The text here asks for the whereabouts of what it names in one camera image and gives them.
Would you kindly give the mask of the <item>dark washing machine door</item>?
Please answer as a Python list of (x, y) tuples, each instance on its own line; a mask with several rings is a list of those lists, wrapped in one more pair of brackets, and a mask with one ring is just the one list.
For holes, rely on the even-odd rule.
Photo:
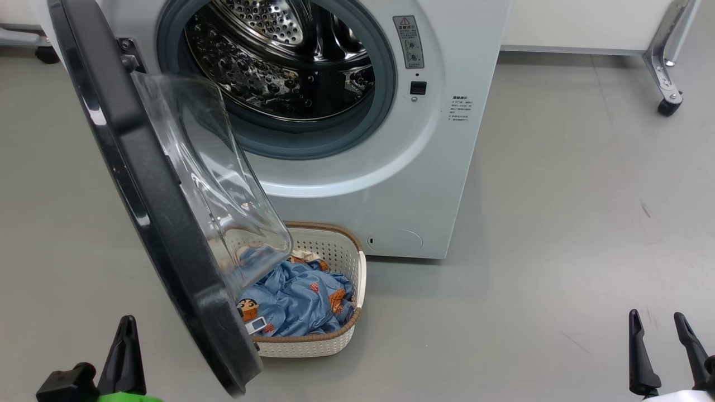
[(239, 300), (293, 251), (217, 84), (140, 71), (96, 0), (45, 0), (53, 44), (147, 255), (233, 397), (263, 370)]

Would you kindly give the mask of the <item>grey warning sticker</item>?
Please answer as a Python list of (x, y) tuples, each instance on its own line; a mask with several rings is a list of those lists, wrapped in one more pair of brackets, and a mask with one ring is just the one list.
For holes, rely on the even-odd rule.
[(423, 69), (425, 62), (416, 18), (414, 15), (393, 16), (393, 22), (400, 39), (404, 67)]

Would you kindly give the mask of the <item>blue cartoon-print garment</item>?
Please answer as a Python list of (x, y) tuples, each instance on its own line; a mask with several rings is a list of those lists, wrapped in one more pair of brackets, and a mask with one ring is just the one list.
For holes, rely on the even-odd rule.
[(258, 336), (326, 335), (347, 325), (356, 311), (354, 283), (324, 260), (289, 257), (249, 287), (238, 307), (245, 323), (263, 319)]

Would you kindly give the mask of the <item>cream perforated laundry basket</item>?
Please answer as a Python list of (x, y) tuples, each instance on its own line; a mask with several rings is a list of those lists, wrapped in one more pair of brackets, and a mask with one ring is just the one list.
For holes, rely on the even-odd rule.
[(308, 222), (291, 222), (293, 250), (306, 250), (322, 256), (330, 270), (346, 275), (355, 285), (353, 300), (356, 308), (347, 325), (326, 335), (302, 337), (258, 336), (266, 324), (263, 319), (247, 322), (252, 340), (263, 358), (315, 358), (342, 351), (352, 338), (362, 312), (367, 282), (367, 262), (360, 242), (342, 227)]

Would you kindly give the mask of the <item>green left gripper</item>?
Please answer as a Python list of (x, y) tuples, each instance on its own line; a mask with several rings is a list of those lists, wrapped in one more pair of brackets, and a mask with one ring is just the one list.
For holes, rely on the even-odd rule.
[(98, 381), (98, 402), (163, 402), (146, 395), (136, 319), (123, 316)]

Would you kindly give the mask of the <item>white front-load washing machine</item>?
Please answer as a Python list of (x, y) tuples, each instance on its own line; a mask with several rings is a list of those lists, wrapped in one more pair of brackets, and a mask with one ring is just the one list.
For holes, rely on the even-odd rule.
[[(444, 258), (512, 0), (96, 0), (149, 73), (217, 84), (284, 221)], [(406, 69), (393, 16), (414, 15)]]

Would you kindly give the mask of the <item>white table with caster leg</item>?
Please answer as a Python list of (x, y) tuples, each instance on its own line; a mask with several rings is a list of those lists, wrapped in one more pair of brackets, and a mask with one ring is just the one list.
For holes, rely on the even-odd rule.
[(514, 52), (639, 56), (669, 117), (683, 97), (669, 68), (702, 0), (513, 0), (501, 49)]

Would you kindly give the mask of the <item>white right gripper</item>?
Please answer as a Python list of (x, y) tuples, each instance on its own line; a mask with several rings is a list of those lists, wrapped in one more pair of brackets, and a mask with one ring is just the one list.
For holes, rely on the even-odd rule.
[(644, 343), (645, 331), (638, 310), (628, 314), (629, 391), (642, 402), (715, 402), (715, 355), (705, 350), (683, 313), (673, 315), (679, 342), (684, 346), (694, 381), (692, 390), (659, 395), (661, 379), (654, 373)]

